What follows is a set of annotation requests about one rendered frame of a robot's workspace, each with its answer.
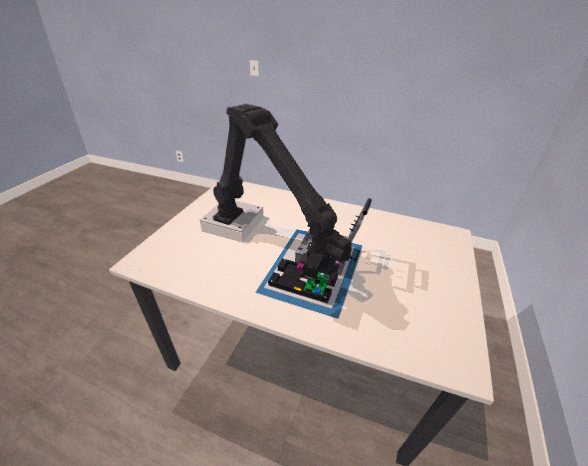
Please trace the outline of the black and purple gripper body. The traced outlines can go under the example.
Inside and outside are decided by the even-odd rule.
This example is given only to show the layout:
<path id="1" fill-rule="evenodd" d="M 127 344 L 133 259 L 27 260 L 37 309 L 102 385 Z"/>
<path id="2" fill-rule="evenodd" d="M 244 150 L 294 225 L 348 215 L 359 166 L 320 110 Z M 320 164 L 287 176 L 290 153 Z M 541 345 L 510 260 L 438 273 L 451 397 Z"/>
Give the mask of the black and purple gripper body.
<path id="1" fill-rule="evenodd" d="M 317 252 L 313 248 L 312 248 L 312 250 L 314 252 L 316 252 L 316 253 L 326 253 L 325 251 L 323 251 L 323 252 Z M 302 264 L 305 264 L 306 260 L 307 260 L 307 252 L 306 253 L 303 253 L 303 255 L 301 256 L 299 262 L 302 263 Z M 327 267 L 326 268 L 320 268 L 319 269 L 319 272 L 320 273 L 327 274 L 327 275 L 330 275 L 330 276 L 336 276 L 336 273 L 338 271 L 338 266 L 335 266 L 334 265 L 335 261 L 336 261 L 335 258 L 329 256 L 329 263 L 328 263 Z"/>

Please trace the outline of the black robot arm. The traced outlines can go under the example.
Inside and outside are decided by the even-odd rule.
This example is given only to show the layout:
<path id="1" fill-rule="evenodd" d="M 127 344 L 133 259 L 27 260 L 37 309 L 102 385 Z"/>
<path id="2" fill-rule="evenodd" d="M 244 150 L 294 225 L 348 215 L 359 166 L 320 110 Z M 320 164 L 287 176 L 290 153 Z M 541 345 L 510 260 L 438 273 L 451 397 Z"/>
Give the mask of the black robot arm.
<path id="1" fill-rule="evenodd" d="M 226 113 L 229 115 L 229 133 L 223 173 L 213 188 L 219 204 L 219 213 L 213 216 L 213 220 L 229 225 L 243 213 L 243 208 L 237 207 L 235 199 L 244 194 L 243 179 L 239 173 L 246 138 L 253 137 L 295 196 L 310 226 L 312 245 L 307 251 L 303 275 L 307 279 L 316 280 L 319 269 L 327 267 L 329 256 L 340 262 L 346 261 L 352 250 L 351 242 L 333 229 L 337 223 L 335 211 L 313 188 L 278 136 L 278 123 L 271 112 L 259 106 L 243 104 L 227 107 Z M 326 253 L 316 253 L 311 247 L 317 252 Z"/>

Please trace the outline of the green circuit board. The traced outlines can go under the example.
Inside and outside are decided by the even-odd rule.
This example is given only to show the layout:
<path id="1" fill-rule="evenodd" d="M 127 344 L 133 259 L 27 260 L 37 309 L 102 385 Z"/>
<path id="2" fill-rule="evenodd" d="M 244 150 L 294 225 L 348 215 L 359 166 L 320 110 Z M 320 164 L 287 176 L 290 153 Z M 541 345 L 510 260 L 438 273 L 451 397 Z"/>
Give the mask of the green circuit board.
<path id="1" fill-rule="evenodd" d="M 327 286 L 329 280 L 329 275 L 327 274 L 323 274 L 318 272 L 317 278 L 316 280 L 310 280 L 308 279 L 305 286 L 304 286 L 304 290 L 310 291 L 310 292 L 314 292 L 320 295 L 323 295 L 324 290 Z"/>

